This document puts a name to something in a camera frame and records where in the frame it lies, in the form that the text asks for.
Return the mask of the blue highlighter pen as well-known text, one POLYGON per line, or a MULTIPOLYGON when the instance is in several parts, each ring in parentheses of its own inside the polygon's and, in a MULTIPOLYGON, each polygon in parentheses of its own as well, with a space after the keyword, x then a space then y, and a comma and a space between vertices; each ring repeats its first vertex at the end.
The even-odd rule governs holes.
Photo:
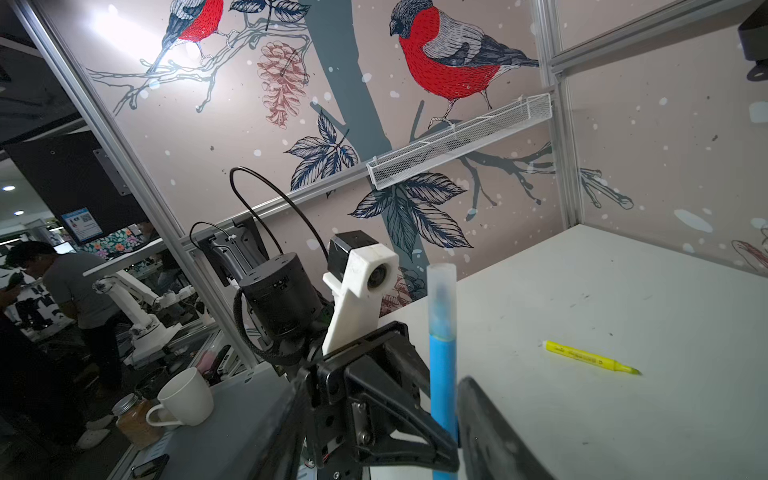
POLYGON ((457 453, 456 416, 457 349, 456 340, 429 337, 430 399, 433 419, 448 432, 457 453))

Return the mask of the yellow highlighter pen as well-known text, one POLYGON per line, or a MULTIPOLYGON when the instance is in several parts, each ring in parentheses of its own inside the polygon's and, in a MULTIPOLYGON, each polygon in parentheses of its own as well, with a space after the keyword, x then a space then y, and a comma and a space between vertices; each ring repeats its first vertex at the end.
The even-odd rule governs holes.
POLYGON ((543 348, 553 354, 557 354, 575 361, 589 364, 604 370, 626 373, 640 376, 641 372, 634 367, 624 365, 616 360, 609 359, 597 354, 589 353, 573 347, 565 346, 552 341, 544 341, 543 348))

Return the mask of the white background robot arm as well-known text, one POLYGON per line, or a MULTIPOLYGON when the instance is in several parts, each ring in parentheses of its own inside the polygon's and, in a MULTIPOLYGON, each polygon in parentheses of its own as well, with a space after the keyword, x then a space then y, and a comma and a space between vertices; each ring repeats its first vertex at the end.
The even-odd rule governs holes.
POLYGON ((196 293, 193 286, 187 286, 179 293, 168 292, 158 296, 125 271, 96 280, 93 289, 98 294, 108 295, 131 321, 132 351, 124 363, 132 367, 149 361, 152 355, 161 352, 182 329, 179 322, 165 326, 156 313, 196 293))

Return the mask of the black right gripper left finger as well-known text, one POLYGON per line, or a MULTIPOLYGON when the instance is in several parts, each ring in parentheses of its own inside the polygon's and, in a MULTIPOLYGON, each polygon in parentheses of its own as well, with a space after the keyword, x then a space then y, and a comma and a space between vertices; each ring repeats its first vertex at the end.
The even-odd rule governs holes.
POLYGON ((234 479, 296 479, 306 437, 306 395, 291 385, 233 461, 234 479))

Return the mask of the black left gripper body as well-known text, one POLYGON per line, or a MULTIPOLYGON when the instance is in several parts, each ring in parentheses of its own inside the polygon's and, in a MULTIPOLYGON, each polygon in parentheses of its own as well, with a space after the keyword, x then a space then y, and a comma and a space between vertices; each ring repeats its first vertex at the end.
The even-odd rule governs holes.
POLYGON ((346 370, 353 359, 317 359, 306 367, 306 450, 319 479, 368 479, 369 468, 357 457, 357 430, 352 400, 362 388, 349 384, 346 370))

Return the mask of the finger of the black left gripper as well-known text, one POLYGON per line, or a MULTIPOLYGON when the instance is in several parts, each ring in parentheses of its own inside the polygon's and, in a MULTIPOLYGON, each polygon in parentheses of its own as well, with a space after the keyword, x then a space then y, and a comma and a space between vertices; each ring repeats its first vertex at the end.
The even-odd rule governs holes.
POLYGON ((385 355, 391 365, 408 378, 420 390, 430 389, 430 370, 410 341, 409 328, 405 323, 392 321, 377 330, 372 335, 383 339, 385 355))
POLYGON ((345 368, 353 458, 364 467, 414 466, 456 473, 457 442, 421 407, 417 394, 429 386, 429 369, 420 357, 399 367, 404 385, 368 355, 345 368))

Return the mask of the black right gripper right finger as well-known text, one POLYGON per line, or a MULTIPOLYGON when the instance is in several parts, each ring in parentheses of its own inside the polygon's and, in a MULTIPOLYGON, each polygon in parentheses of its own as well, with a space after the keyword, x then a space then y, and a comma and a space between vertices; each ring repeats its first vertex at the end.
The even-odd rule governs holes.
POLYGON ((554 479, 472 377, 458 384, 457 416, 468 479, 554 479))

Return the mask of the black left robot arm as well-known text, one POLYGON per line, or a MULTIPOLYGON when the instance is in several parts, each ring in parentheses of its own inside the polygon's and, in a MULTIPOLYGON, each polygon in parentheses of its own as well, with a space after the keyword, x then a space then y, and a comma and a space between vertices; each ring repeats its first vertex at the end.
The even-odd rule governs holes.
POLYGON ((261 358, 297 373, 226 477, 294 479, 306 459, 321 479, 360 479, 367 467, 458 470, 456 441, 420 405, 429 370, 405 324, 391 322, 322 355, 326 311, 294 253, 241 280, 233 312, 242 318, 245 310, 272 338, 261 358))

